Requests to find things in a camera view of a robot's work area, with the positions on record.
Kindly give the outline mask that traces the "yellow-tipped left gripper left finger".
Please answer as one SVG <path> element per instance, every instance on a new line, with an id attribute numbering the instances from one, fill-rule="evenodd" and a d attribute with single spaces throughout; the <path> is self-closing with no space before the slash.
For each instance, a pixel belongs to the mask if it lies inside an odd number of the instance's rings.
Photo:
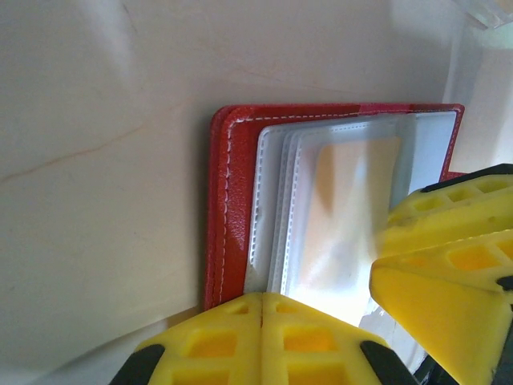
<path id="1" fill-rule="evenodd" d="M 246 294 L 140 343 L 112 384 L 259 384 L 262 294 Z"/>

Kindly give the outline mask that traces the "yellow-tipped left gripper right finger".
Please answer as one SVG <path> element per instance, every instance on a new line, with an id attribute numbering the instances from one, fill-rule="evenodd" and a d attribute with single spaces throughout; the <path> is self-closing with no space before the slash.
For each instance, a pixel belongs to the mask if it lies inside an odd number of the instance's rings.
<path id="1" fill-rule="evenodd" d="M 264 293 L 263 384 L 417 384 L 387 342 L 286 296 Z"/>

